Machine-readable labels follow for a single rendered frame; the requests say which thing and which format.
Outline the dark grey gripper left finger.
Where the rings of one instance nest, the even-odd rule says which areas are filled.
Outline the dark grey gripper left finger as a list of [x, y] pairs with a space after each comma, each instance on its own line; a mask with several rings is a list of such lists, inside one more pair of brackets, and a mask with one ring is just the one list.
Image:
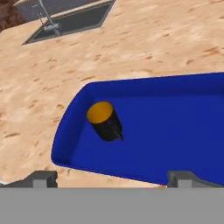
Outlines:
[[58, 187], [56, 171], [34, 171], [24, 179], [3, 185], [16, 188], [51, 188]]

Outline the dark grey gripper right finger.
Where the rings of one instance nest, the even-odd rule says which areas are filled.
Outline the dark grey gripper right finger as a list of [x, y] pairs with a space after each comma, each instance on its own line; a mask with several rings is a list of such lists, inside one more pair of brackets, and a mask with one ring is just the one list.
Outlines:
[[223, 188], [223, 185], [198, 178], [191, 171], [168, 171], [167, 186], [175, 188]]

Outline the blue tray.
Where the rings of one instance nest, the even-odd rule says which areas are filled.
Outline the blue tray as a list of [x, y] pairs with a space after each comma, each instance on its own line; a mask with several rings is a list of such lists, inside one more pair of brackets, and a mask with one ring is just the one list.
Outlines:
[[[106, 142], [88, 108], [110, 102], [123, 140]], [[224, 185], [224, 73], [90, 82], [60, 120], [52, 162], [78, 170], [164, 185], [169, 171], [190, 171]]]

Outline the black mug with yellow inside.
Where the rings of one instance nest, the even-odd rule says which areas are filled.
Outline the black mug with yellow inside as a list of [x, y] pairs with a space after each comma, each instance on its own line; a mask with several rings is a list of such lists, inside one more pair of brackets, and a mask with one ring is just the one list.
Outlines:
[[123, 140], [123, 126], [113, 105], [98, 101], [87, 110], [87, 120], [103, 141]]

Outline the grey tap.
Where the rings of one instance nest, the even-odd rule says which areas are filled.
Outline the grey tap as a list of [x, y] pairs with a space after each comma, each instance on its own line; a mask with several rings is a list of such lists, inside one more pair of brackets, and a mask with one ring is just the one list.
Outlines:
[[41, 9], [43, 10], [43, 12], [45, 13], [45, 15], [47, 17], [47, 21], [48, 21], [48, 24], [44, 24], [42, 21], [42, 17], [43, 17], [42, 13], [40, 12], [38, 14], [38, 18], [39, 18], [41, 24], [43, 25], [44, 31], [45, 32], [54, 32], [56, 36], [59, 36], [60, 35], [60, 24], [53, 22], [51, 16], [48, 14], [48, 11], [46, 10], [46, 7], [44, 6], [42, 0], [38, 0], [38, 3], [40, 5]]

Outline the grey sink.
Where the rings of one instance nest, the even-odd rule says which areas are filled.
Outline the grey sink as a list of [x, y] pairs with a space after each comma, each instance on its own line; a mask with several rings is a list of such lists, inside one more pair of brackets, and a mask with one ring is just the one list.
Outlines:
[[[60, 24], [59, 36], [65, 36], [72, 33], [84, 32], [87, 30], [99, 28], [104, 23], [115, 1], [116, 0], [109, 0], [104, 3], [99, 3], [84, 9], [69, 12], [61, 16], [52, 17], [52, 21], [54, 23]], [[43, 25], [41, 25], [23, 43], [23, 45], [32, 44], [47, 39], [54, 39], [59, 36], [56, 36], [53, 31], [45, 32]]]

